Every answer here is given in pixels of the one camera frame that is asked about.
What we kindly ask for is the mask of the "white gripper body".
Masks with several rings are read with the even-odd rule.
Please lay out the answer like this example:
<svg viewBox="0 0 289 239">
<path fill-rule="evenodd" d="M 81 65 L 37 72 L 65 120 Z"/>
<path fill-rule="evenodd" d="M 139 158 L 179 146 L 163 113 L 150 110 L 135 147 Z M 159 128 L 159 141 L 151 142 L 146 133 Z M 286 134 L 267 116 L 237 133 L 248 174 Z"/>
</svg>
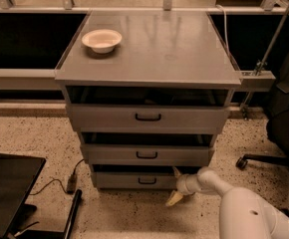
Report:
<svg viewBox="0 0 289 239">
<path fill-rule="evenodd" d="M 191 195 L 202 190 L 196 174 L 183 174 L 176 181 L 176 189 L 182 195 Z"/>
</svg>

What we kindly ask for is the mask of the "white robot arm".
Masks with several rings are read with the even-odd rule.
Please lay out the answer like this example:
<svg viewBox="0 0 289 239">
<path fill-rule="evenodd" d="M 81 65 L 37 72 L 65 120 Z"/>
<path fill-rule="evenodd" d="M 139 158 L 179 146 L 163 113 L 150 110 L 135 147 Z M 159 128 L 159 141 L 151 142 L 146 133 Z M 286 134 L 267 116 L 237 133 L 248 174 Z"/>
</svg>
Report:
<svg viewBox="0 0 289 239">
<path fill-rule="evenodd" d="M 210 167 L 195 174 L 172 169 L 176 190 L 165 205 L 194 193 L 219 195 L 219 239 L 289 239 L 289 217 L 255 192 L 231 185 Z"/>
</svg>

